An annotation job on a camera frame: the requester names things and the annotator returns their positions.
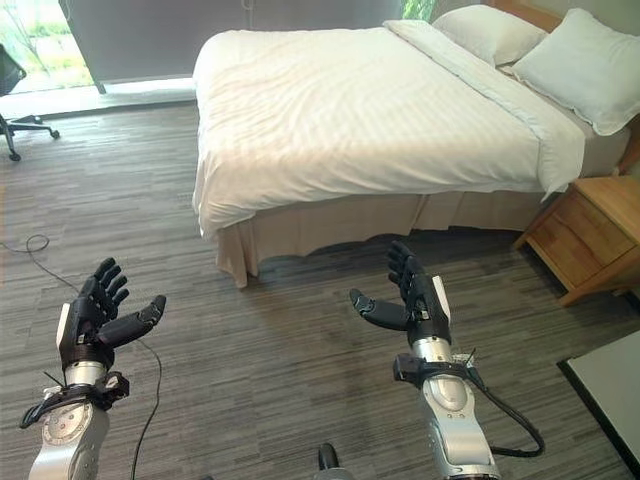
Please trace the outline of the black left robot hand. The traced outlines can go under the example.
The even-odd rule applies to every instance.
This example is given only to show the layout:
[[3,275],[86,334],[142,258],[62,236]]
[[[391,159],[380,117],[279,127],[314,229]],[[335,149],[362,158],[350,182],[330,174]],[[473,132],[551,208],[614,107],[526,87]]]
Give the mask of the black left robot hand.
[[112,257],[102,261],[76,298],[63,305],[56,333],[61,368],[96,362],[110,369],[115,350],[149,333],[161,320],[166,297],[158,295],[144,308],[121,316],[128,297],[127,277]]

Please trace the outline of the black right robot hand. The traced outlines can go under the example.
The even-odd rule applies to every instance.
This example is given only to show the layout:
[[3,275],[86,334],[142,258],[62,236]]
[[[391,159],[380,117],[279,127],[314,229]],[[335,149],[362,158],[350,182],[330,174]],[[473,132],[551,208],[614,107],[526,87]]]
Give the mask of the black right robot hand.
[[434,277],[403,243],[393,241],[387,252],[388,279],[398,287],[403,304],[375,300],[358,289],[349,291],[356,312],[370,324],[407,333],[408,343],[434,337],[452,343],[449,317],[438,297]]

